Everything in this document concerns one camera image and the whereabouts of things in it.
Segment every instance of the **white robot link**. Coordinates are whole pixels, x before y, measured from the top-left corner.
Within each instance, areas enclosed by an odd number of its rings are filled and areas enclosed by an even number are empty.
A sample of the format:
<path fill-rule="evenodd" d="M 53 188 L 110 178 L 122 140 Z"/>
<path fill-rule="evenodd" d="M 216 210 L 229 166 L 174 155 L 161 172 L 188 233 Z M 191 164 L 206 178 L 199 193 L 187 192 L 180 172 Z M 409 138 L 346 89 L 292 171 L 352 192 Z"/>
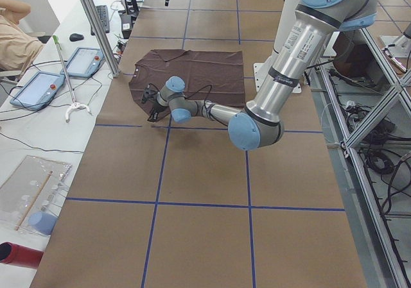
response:
<path fill-rule="evenodd" d="M 377 0 L 300 0 L 296 21 L 256 97 L 243 110 L 210 101 L 187 100 L 185 83 L 173 76 L 156 92 L 152 115 L 167 107 L 176 123 L 194 116 L 228 124 L 231 141 L 240 149 L 252 150 L 277 142 L 284 132 L 280 110 L 313 58 L 318 56 L 327 36 L 334 31 L 370 26 L 376 17 Z"/>

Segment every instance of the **white desk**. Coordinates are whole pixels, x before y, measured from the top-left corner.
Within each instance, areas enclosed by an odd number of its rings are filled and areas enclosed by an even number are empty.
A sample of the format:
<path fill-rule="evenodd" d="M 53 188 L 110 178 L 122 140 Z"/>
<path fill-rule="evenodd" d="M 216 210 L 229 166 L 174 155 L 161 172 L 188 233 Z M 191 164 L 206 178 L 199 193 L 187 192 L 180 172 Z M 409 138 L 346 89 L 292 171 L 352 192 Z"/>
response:
<path fill-rule="evenodd" d="M 116 0 L 94 0 L 95 4 L 106 4 L 109 7 L 110 15 L 114 12 L 110 22 L 110 33 L 107 38 L 110 46 L 115 48 L 118 38 L 116 35 L 121 34 L 121 21 L 117 11 L 111 10 L 110 5 Z M 120 4 L 115 3 L 113 8 L 117 8 Z M 72 33 L 81 33 L 84 35 L 84 40 L 78 42 L 70 42 L 69 36 Z M 55 35 L 58 36 L 59 42 L 62 46 L 62 55 L 64 59 L 68 59 L 75 48 L 79 46 L 84 47 L 98 47 L 96 37 L 90 34 L 90 24 L 85 16 L 83 8 L 78 3 L 70 14 L 66 17 L 64 22 L 57 28 Z M 51 39 L 40 55 L 35 60 L 35 64 L 47 62 L 50 60 L 58 60 L 58 53 Z M 42 71 L 59 73 L 62 66 L 60 63 L 40 65 L 39 69 Z M 24 85 L 38 70 L 35 67 L 29 69 L 19 85 Z M 0 113 L 1 133 L 19 139 L 31 146 L 41 147 L 44 149 L 64 149 L 64 150 L 79 150 L 84 151 L 90 134 L 94 127 L 96 116 L 100 112 L 101 106 L 107 95 L 111 83 L 111 73 L 107 64 L 103 64 L 101 69 L 94 75 L 94 78 L 101 82 L 102 86 L 98 93 L 94 95 L 89 106 L 92 115 L 89 115 L 85 110 L 76 110 L 70 115 L 70 122 L 66 123 L 64 114 L 68 106 L 60 108 L 47 107 L 38 113 L 16 119 L 12 121 L 1 121 L 26 115 L 31 111 L 18 110 L 15 112 Z M 72 84 L 79 85 L 83 80 L 72 80 Z M 92 95 L 100 87 L 97 81 L 89 79 L 82 86 L 75 89 L 75 95 L 79 102 L 88 103 Z M 58 106 L 63 104 L 71 104 L 70 93 L 67 92 L 68 87 L 65 85 L 57 94 L 57 98 L 52 101 L 52 105 Z M 9 104 L 7 99 L 0 112 L 14 109 L 15 107 Z M 67 176 L 65 183 L 70 185 L 74 174 L 78 168 L 82 154 L 62 153 L 62 152 L 44 152 L 41 150 L 30 149 L 20 142 L 6 139 L 0 136 L 0 185 L 12 174 L 15 168 L 23 160 L 26 155 L 33 155 L 52 160 L 59 160 L 72 164 L 72 169 Z M 29 233 L 21 233 L 0 226 L 0 243 L 14 242 L 30 248 L 44 250 L 49 241 L 48 237 L 42 237 Z M 36 270 L 27 269 L 23 267 L 8 266 L 0 264 L 0 287 L 13 288 L 27 288 L 35 275 Z"/>

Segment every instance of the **red cylinder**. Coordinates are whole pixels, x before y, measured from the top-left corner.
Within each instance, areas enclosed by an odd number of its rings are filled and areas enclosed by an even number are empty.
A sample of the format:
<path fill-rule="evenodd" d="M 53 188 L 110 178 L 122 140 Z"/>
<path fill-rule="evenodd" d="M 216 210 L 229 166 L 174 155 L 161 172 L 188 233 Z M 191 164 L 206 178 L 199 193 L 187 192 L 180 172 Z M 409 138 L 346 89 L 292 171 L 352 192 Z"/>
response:
<path fill-rule="evenodd" d="M 0 244 L 0 262 L 19 267 L 37 269 L 43 252 L 18 244 L 4 242 Z"/>

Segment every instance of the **black band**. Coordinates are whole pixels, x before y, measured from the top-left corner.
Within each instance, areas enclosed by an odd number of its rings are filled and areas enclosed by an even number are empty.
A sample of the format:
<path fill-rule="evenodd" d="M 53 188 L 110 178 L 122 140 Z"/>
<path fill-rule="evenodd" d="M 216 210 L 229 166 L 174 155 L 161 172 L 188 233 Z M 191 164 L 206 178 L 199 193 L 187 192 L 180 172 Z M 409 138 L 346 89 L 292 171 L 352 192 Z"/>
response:
<path fill-rule="evenodd" d="M 257 116 L 255 113 L 251 112 L 247 106 L 244 107 L 245 112 L 251 116 L 251 118 L 255 119 L 259 123 L 265 124 L 266 126 L 277 126 L 279 123 L 272 123 L 271 121 L 265 120 L 260 116 Z"/>
<path fill-rule="evenodd" d="M 272 78 L 283 85 L 287 85 L 289 87 L 296 87 L 298 85 L 299 80 L 297 78 L 289 78 L 288 76 L 282 75 L 280 72 L 275 70 L 273 67 L 268 70 L 268 74 L 272 76 Z"/>
<path fill-rule="evenodd" d="M 329 17 L 328 15 L 323 14 L 322 12 L 316 11 L 316 9 L 304 6 L 303 4 L 297 5 L 295 10 L 307 13 L 308 15 L 312 17 L 316 17 L 317 19 L 322 20 L 323 22 L 330 24 L 334 26 L 335 28 L 339 28 L 341 26 L 341 22 L 339 22 L 338 20 L 332 17 Z"/>

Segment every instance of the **brown cloth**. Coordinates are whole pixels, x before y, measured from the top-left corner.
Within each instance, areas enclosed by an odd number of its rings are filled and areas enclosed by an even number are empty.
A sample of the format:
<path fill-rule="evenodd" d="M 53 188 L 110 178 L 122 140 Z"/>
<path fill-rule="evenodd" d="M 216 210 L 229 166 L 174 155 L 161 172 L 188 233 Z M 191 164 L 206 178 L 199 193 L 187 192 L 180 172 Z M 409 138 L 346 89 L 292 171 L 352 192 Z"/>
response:
<path fill-rule="evenodd" d="M 185 51 L 183 49 L 154 49 L 136 63 L 133 78 L 128 84 L 134 102 L 148 115 L 152 104 L 141 104 L 144 88 L 149 83 L 161 89 L 166 81 L 178 76 L 186 83 L 184 95 L 190 99 L 204 99 L 209 87 L 212 90 L 207 99 L 218 104 L 244 107 L 245 89 L 243 73 L 243 53 Z M 169 114 L 160 113 L 159 119 Z"/>

